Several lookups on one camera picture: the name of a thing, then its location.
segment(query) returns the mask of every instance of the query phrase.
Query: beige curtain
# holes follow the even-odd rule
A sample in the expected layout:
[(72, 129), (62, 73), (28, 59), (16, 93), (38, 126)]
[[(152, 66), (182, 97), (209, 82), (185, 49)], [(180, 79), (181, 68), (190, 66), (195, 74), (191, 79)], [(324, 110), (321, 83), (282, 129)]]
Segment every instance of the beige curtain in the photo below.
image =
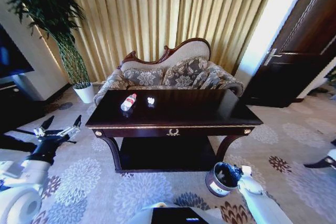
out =
[[(75, 33), (91, 81), (103, 81), (135, 50), (140, 59), (160, 58), (163, 47), (205, 38), (211, 60), (228, 72), (240, 62), (248, 35), (266, 0), (77, 0), (85, 21)], [(57, 54), (57, 47), (48, 42)]]

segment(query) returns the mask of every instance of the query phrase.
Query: floral patterned carpet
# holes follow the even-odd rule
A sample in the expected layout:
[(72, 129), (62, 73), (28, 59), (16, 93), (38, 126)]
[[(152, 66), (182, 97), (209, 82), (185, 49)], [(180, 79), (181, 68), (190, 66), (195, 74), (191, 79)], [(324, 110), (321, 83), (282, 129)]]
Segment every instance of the floral patterned carpet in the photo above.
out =
[[(32, 130), (51, 115), (55, 119), (50, 129), (72, 125), (79, 114), (84, 125), (94, 108), (68, 89), (46, 107), (49, 115), (21, 129)], [(225, 161), (250, 165), (254, 178), (293, 223), (336, 223), (336, 171), (302, 165), (319, 161), (334, 147), (330, 142), (336, 138), (336, 102), (327, 94), (317, 94), (288, 108), (251, 109), (265, 124), (236, 140)], [(30, 135), (7, 134), (36, 142)], [(217, 151), (223, 136), (209, 139)], [(107, 144), (89, 129), (83, 126), (75, 141), (77, 144), (65, 143), (58, 149), (33, 224), (125, 223), (142, 207), (158, 201), (216, 209), (228, 223), (255, 223), (239, 192), (217, 198), (208, 191), (205, 172), (116, 174)], [(26, 155), (0, 150), (0, 160), (21, 161)]]

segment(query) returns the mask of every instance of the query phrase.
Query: gold drawer handle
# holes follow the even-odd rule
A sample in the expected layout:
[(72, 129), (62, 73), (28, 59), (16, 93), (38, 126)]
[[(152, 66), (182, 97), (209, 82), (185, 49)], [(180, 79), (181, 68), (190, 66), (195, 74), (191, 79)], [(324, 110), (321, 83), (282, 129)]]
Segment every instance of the gold drawer handle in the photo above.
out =
[(167, 134), (167, 136), (179, 136), (179, 130), (178, 129), (176, 129), (175, 133), (173, 133), (172, 131), (173, 131), (173, 129), (169, 129), (169, 133)]

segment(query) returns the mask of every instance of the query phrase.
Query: sofa armrest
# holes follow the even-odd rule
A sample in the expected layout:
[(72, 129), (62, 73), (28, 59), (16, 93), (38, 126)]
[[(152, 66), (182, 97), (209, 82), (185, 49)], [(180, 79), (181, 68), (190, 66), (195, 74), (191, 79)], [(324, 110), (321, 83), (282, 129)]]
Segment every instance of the sofa armrest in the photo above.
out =
[(122, 71), (120, 69), (116, 69), (110, 76), (107, 77), (106, 82), (94, 96), (93, 100), (95, 104), (98, 105), (108, 90), (127, 89), (129, 85), (130, 82), (125, 79)]
[(241, 81), (238, 81), (228, 72), (226, 72), (222, 67), (213, 63), (207, 68), (207, 71), (209, 73), (216, 73), (216, 75), (219, 77), (219, 81), (213, 88), (230, 89), (234, 92), (236, 96), (239, 97), (242, 95), (244, 90), (243, 83)]

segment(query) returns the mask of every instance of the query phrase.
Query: lower table shelf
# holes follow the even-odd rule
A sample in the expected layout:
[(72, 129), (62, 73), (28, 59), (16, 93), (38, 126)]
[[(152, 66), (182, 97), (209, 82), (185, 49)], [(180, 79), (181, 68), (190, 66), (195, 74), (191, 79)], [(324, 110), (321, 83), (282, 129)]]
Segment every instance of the lower table shelf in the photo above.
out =
[(215, 165), (207, 136), (125, 137), (119, 155), (117, 173), (208, 171)]

